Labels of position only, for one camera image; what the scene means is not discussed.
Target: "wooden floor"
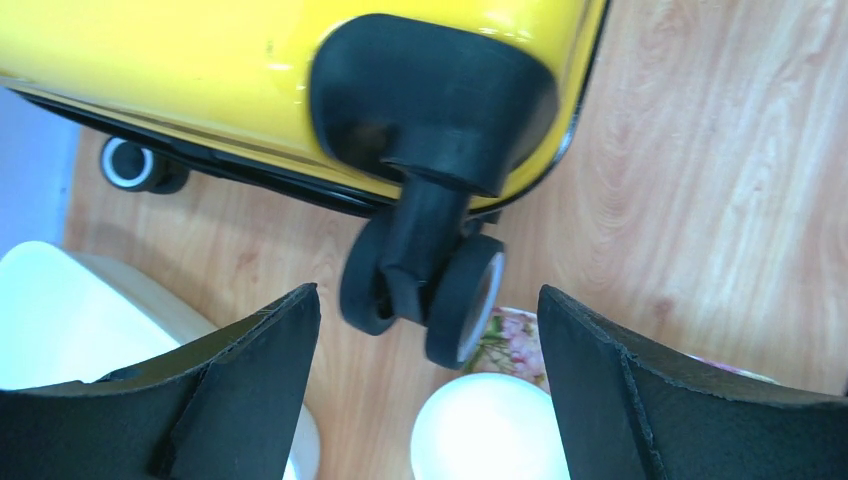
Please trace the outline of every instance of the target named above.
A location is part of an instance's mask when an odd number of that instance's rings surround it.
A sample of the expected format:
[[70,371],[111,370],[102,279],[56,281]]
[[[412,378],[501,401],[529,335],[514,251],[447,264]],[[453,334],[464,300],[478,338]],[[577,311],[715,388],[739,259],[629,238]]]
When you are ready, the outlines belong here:
[[[799,388],[848,379],[848,3],[615,2],[563,163],[493,233],[499,303],[543,283],[674,348]],[[199,174],[125,194],[79,154],[66,244],[135,265],[218,325],[303,282],[323,324],[306,403],[321,477],[410,478],[415,413],[452,374],[422,330],[346,326],[361,221]]]

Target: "black rubber tire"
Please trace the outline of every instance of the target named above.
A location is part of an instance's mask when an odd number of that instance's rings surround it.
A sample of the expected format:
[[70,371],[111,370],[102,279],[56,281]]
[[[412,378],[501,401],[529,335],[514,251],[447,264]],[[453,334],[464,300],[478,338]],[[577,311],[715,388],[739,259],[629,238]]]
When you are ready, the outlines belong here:
[[383,210],[365,224],[348,254],[339,287],[342,318],[369,335],[380,335],[396,320],[379,269],[391,222],[392,211]]
[[462,234],[466,237],[470,237],[471,235],[479,235],[483,233],[483,228],[485,226],[486,223],[481,217],[475,217],[466,220],[465,223],[462,225]]
[[504,267],[504,245],[471,235],[454,252],[427,316],[427,358],[459,369],[471,358],[489,321]]
[[100,173],[119,190],[146,192],[168,173],[168,162],[142,145],[111,137],[100,152]]
[[168,171],[162,176],[159,183],[149,190],[150,193],[155,193],[157,195],[171,195],[182,190],[186,183],[188,183],[188,177],[191,170],[173,160],[165,161],[168,165]]

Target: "yellow suitcase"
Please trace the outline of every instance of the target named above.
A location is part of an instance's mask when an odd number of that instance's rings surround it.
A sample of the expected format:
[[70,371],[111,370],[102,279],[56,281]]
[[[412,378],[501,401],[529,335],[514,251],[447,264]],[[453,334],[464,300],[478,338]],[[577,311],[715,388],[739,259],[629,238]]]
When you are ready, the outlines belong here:
[[485,221],[573,135],[606,0],[0,0],[0,85],[113,135],[104,177],[189,170],[370,217],[344,318],[458,368],[503,272]]

